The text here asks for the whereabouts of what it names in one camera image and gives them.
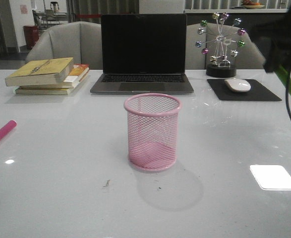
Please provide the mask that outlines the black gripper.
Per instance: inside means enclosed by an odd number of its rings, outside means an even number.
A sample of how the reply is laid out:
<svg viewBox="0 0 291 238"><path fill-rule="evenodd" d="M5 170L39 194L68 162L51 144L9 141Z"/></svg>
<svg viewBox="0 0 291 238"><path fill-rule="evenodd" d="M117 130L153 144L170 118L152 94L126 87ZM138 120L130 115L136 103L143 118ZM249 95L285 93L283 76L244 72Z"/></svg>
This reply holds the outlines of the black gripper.
<svg viewBox="0 0 291 238"><path fill-rule="evenodd" d="M269 42L268 49L261 52L266 72L274 72L280 66L291 70L291 7L283 18L254 26L251 40Z"/></svg>

